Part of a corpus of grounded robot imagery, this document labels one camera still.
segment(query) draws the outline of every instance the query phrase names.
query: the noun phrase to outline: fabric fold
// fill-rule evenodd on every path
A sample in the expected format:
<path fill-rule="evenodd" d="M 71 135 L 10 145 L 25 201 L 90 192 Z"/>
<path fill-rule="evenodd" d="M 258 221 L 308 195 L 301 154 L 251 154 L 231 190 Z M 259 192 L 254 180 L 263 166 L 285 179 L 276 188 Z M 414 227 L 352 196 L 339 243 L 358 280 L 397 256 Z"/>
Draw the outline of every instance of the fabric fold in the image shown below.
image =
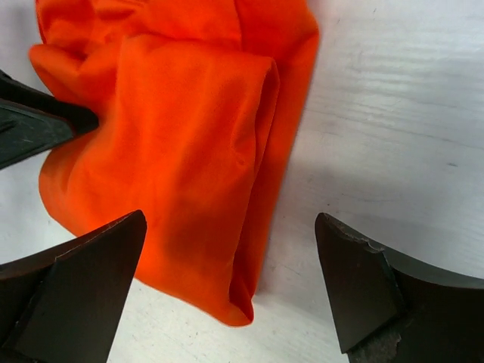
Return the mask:
<path fill-rule="evenodd" d="M 36 72 L 101 119 L 49 154 L 47 211 L 81 235 L 143 210 L 136 277 L 234 326 L 253 320 L 318 46 L 305 2 L 287 3 L 36 2 Z"/>

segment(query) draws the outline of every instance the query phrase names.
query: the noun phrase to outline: white table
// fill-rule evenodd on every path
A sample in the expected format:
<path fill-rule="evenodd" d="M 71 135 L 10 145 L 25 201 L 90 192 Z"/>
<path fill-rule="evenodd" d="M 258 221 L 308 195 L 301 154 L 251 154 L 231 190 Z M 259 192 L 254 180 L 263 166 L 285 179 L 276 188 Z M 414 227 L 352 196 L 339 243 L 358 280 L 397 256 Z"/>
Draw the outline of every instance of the white table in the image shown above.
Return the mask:
<path fill-rule="evenodd" d="M 135 281 L 113 363 L 340 363 L 313 233 L 325 211 L 484 278 L 484 2 L 312 1 L 324 37 L 275 214 L 256 320 L 229 329 Z M 32 0 L 0 2 L 0 67 L 42 88 Z M 43 209 L 45 155 L 0 172 L 0 262 L 70 235 Z"/>

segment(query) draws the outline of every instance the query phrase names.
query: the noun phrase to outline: orange fabric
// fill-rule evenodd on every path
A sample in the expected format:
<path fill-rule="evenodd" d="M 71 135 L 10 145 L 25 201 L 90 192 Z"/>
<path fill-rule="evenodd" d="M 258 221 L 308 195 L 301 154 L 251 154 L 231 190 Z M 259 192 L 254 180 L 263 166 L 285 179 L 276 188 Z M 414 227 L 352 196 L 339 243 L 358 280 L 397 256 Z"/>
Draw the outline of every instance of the orange fabric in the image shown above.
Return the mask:
<path fill-rule="evenodd" d="M 318 47 L 305 0 L 36 6 L 36 72 L 54 96 L 101 119 L 45 161 L 48 212 L 80 235 L 142 209 L 136 277 L 249 324 Z"/>

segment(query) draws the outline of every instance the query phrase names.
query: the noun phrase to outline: black plastic jaw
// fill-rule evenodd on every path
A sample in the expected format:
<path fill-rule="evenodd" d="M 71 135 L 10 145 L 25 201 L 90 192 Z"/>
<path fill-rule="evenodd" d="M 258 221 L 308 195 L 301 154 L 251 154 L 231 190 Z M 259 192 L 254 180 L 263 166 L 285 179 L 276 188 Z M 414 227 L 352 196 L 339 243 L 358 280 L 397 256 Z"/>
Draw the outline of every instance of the black plastic jaw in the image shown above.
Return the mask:
<path fill-rule="evenodd" d="M 0 363 L 106 363 L 145 233 L 138 211 L 0 265 Z"/>
<path fill-rule="evenodd" d="M 484 280 L 399 253 L 327 214 L 316 238 L 351 363 L 484 362 Z"/>
<path fill-rule="evenodd" d="M 58 101 L 0 70 L 0 169 L 97 127 L 87 108 Z"/>

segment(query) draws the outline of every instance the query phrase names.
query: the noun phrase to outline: wood grain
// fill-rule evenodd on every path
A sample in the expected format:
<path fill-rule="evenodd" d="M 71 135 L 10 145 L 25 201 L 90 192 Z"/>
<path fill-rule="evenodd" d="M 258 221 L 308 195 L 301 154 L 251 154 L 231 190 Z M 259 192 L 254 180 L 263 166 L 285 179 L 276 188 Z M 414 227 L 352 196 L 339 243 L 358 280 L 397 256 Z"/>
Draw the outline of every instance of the wood grain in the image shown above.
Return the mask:
<path fill-rule="evenodd" d="M 0 65 L 40 87 L 22 58 L 38 41 L 32 3 L 0 3 Z M 316 256 L 319 212 L 434 265 L 484 278 L 484 3 L 310 4 L 324 37 L 254 324 L 226 328 L 136 281 L 111 362 L 347 361 Z M 0 194 L 0 262 L 66 239 L 37 195 L 42 158 L 0 172 L 8 191 Z M 27 244 L 33 235 L 40 237 Z"/>

